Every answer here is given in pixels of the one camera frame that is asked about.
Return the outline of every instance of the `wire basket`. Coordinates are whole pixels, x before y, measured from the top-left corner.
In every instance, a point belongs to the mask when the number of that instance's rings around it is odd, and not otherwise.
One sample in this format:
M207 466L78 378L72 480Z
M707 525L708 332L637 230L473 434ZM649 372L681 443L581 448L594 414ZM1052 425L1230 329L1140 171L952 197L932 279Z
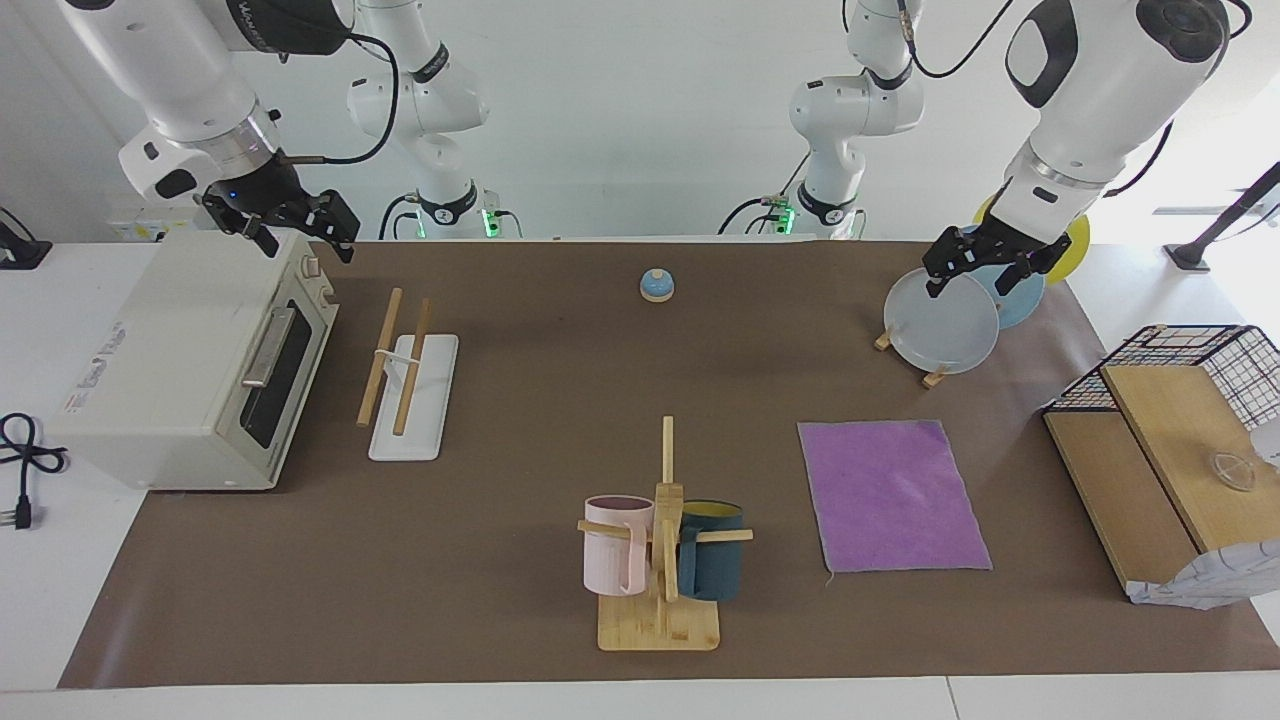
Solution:
M1280 416L1280 351L1254 325L1147 325L1044 411L1117 410L1102 379L1102 368L1116 365L1201 365L1247 430Z

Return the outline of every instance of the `robotic arm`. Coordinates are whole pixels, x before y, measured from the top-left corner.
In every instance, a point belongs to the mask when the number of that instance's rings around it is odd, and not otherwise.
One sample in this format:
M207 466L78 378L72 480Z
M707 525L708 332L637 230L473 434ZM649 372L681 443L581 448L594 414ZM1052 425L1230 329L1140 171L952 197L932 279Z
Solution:
M919 22L924 0L908 0ZM800 86L791 99L791 124L809 141L809 173L788 202L801 209L795 231L849 237L858 186L867 160L854 138L906 132L924 114L924 90L911 72L896 0L858 0L847 15L849 53L858 76L824 77Z
M288 14L264 0L60 5L93 58L147 115L146 129L119 152L143 197L170 201L200 192L224 232L244 234L266 255L278 243L265 225L279 225L321 238L351 260L360 220L338 192L312 196L302 188L280 149L278 113L262 109L228 50L332 54L348 35L332 3L292 3Z
M1005 170L978 229L955 227L924 255L929 295L983 265L1009 265L1009 293L1048 273L1070 246L1065 228L1213 73L1228 45L1220 0L1044 0L1005 58L1041 120Z
M421 3L358 0L356 22L387 42L401 74L361 78L347 92L347 109L371 136L387 124L389 87L401 83L401 102L392 141L412 161L417 184L419 222L433 238L492 234L486 205L497 197L477 187L462 163L458 143L444 136L480 127L489 106L476 74L454 60L430 31Z

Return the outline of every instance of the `mug handle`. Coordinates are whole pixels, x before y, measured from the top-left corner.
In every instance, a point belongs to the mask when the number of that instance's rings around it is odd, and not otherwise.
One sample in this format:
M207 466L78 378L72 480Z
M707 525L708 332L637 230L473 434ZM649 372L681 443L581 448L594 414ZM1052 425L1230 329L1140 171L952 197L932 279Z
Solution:
M622 592L637 594L649 579L649 565L645 562L649 538L645 534L644 524L631 520L626 520L623 524L631 530L631 543L627 551L627 578L622 583Z
M694 578L698 574L698 534L700 528L686 527L680 530L680 562L676 573L676 584L680 585L680 594L694 597Z

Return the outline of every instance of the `oven label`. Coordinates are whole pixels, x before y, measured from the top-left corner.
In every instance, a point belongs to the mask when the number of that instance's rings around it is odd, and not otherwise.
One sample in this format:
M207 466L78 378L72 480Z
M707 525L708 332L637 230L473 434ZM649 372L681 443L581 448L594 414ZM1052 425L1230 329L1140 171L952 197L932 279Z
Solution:
M129 328L127 324L118 322L111 325L111 332L106 333L106 338L99 346L97 352L90 357L84 373L81 374L79 380L76 382L76 387L67 396L67 402L63 404L64 414L78 415L88 405L90 398L93 397L93 392L97 391L99 383L102 382L102 375L106 374L108 366L111 364L115 354L120 351L128 336Z

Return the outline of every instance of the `pink mug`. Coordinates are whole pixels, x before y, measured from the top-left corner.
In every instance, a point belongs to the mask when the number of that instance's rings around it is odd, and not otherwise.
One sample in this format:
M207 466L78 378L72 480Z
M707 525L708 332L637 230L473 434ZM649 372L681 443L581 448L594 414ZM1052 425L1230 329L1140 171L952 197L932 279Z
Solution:
M640 594L649 583L649 533L653 501L630 495L588 498L586 519L630 530L630 539L584 533L582 584L595 594Z

